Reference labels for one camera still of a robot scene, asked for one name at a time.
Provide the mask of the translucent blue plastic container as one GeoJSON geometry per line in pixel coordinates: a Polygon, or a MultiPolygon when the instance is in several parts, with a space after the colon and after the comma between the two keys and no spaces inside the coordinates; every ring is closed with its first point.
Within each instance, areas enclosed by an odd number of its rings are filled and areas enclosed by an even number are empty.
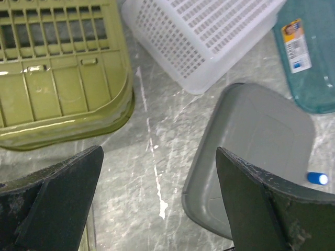
{"type": "Polygon", "coordinates": [[[334,1],[287,1],[273,31],[297,105],[334,112],[334,1]]]}

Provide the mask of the white plastic tray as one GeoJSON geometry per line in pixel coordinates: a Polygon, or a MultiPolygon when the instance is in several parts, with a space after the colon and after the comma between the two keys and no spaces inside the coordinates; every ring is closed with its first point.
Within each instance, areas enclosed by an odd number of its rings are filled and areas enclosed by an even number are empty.
{"type": "Polygon", "coordinates": [[[206,92],[276,24],[284,1],[125,1],[134,37],[184,90],[206,92]]]}

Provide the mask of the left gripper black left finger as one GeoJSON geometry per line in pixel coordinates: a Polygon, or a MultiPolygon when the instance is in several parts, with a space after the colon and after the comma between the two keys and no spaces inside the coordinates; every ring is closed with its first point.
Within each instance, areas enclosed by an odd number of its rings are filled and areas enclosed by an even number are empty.
{"type": "Polygon", "coordinates": [[[1,183],[1,250],[78,250],[104,159],[91,146],[1,183]]]}

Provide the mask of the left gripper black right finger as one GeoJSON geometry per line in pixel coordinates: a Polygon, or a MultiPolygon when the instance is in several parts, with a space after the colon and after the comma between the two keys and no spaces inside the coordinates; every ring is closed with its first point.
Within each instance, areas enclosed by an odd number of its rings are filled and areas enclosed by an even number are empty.
{"type": "Polygon", "coordinates": [[[276,176],[222,147],[216,168],[234,250],[334,250],[334,194],[276,176]]]}

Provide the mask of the pale yellow perforated basket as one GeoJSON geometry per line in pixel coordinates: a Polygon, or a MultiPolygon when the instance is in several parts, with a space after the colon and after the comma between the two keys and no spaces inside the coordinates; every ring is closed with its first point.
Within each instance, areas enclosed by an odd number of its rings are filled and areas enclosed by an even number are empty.
{"type": "Polygon", "coordinates": [[[78,251],[97,251],[93,206],[90,207],[88,212],[78,251]]]}

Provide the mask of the olive green plastic tub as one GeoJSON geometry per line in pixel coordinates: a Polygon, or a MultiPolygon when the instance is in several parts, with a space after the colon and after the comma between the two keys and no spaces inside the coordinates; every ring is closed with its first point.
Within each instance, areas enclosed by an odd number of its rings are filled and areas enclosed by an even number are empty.
{"type": "Polygon", "coordinates": [[[1,1],[1,147],[112,133],[135,106],[116,1],[1,1]]]}

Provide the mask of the grey plastic tub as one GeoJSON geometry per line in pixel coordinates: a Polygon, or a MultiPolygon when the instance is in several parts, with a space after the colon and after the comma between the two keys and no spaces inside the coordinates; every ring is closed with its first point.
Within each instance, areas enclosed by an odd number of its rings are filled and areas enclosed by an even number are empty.
{"type": "Polygon", "coordinates": [[[223,147],[255,166],[303,184],[314,139],[311,116],[279,93],[258,84],[229,85],[219,97],[185,180],[186,215],[201,227],[231,238],[216,149],[223,147]]]}

